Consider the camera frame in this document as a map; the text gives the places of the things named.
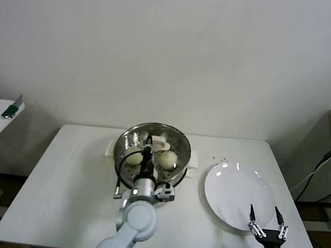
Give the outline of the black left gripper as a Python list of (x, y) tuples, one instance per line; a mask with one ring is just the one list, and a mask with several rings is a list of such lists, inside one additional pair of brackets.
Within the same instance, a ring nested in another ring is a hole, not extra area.
[(146, 177), (152, 177), (153, 171), (154, 171), (154, 164), (153, 164), (153, 135), (148, 134), (145, 146), (142, 152), (142, 161), (140, 165), (140, 173), (139, 176), (146, 176)]

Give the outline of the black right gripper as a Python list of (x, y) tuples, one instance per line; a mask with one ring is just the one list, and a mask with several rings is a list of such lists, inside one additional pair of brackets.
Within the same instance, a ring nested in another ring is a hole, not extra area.
[(275, 206), (275, 213), (277, 224), (279, 225), (278, 230), (267, 230), (262, 229), (257, 224), (254, 207), (250, 205), (250, 221), (248, 223), (251, 233), (256, 237), (256, 240), (266, 248), (280, 248), (286, 241), (289, 227), (285, 224), (283, 215), (279, 209)]

